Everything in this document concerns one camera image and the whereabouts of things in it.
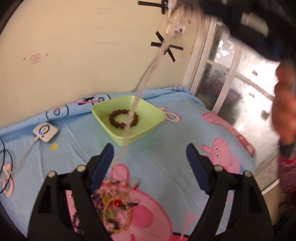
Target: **black tape star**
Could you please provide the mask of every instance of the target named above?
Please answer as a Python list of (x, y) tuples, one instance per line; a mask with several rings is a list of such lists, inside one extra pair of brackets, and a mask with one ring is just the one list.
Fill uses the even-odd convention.
[[(161, 34), (158, 31), (155, 34), (158, 37), (158, 39), (161, 41), (161, 43), (151, 42), (151, 46), (160, 47), (162, 42), (164, 41), (164, 39), (163, 39), (163, 37), (161, 36)], [(176, 46), (176, 45), (169, 45), (169, 48), (167, 49), (167, 51), (164, 54), (166, 54), (168, 52), (168, 55), (170, 56), (172, 61), (175, 62), (176, 59), (175, 59), (172, 51), (170, 50), (170, 48), (179, 49), (181, 51), (183, 51), (184, 48), (180, 47), (180, 46)]]
[(161, 0), (161, 3), (138, 1), (138, 5), (150, 6), (150, 7), (160, 7), (161, 13), (165, 14), (165, 10), (168, 9), (168, 0)]

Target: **gold beaded bracelet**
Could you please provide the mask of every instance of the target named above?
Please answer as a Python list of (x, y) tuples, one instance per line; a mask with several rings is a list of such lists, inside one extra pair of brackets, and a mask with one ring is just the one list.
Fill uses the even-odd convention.
[[(108, 220), (107, 220), (107, 212), (108, 212), (108, 208), (109, 206), (115, 201), (115, 200), (120, 200), (120, 196), (115, 196), (111, 199), (108, 200), (108, 202), (106, 203), (105, 207), (104, 207), (104, 211), (103, 211), (103, 224), (105, 226), (108, 225)], [(121, 229), (115, 229), (115, 228), (109, 228), (107, 231), (114, 233), (114, 234), (119, 234), (121, 232), (127, 231), (129, 226), (131, 225), (131, 207), (128, 205), (127, 202), (122, 201), (122, 205), (125, 206), (126, 211), (127, 211), (127, 219), (126, 219), (126, 224), (124, 225), (123, 228)]]

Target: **bracelet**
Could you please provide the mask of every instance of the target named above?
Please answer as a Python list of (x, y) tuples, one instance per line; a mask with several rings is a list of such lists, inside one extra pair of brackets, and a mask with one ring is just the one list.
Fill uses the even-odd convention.
[(123, 228), (119, 228), (119, 229), (116, 229), (116, 228), (108, 228), (107, 231), (112, 233), (112, 234), (119, 234), (121, 232), (124, 232), (124, 231), (127, 231), (128, 228), (130, 227), (131, 225), (131, 207), (128, 205), (127, 202), (125, 201), (122, 201), (120, 200), (120, 197), (119, 196), (115, 196), (111, 199), (108, 200), (108, 202), (106, 203), (105, 207), (104, 207), (104, 210), (103, 210), (103, 224), (108, 227), (108, 224), (110, 223), (108, 218), (107, 218), (107, 213), (108, 213), (108, 210), (109, 210), (109, 207), (110, 205), (117, 201), (118, 203), (120, 202), (120, 206), (124, 206), (124, 210), (127, 211), (127, 219), (126, 219), (126, 224), (124, 225)]
[[(109, 116), (110, 124), (115, 126), (116, 128), (120, 127), (121, 129), (124, 129), (126, 124), (123, 122), (119, 123), (115, 121), (114, 117), (120, 114), (128, 114), (128, 113), (129, 113), (129, 110), (126, 110), (126, 109), (113, 111)], [(131, 122), (131, 127), (135, 126), (138, 123), (138, 121), (139, 121), (139, 116), (136, 113), (134, 113), (133, 121)]]

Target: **beige wall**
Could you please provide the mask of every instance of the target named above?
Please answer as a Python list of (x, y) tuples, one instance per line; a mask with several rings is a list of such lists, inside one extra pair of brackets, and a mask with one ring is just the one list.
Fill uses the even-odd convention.
[[(182, 84), (197, 30), (188, 19), (172, 42), (184, 50), (172, 49), (175, 63), (162, 58), (149, 88)], [(94, 93), (133, 90), (167, 23), (137, 0), (25, 0), (0, 36), (0, 128)]]

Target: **jewelry pile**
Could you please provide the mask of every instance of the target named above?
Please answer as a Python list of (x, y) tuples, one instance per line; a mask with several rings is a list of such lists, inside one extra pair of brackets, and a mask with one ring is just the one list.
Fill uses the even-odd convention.
[[(110, 180), (105, 178), (100, 189), (96, 190), (91, 196), (94, 207), (102, 220), (109, 235), (119, 234), (128, 230), (132, 220), (132, 207), (137, 206), (137, 202), (129, 201), (129, 192), (137, 189), (139, 183), (130, 187), (128, 181)], [(119, 212), (126, 212), (126, 222), (120, 225), (116, 216)], [(74, 229), (83, 234), (77, 212), (72, 219)]]

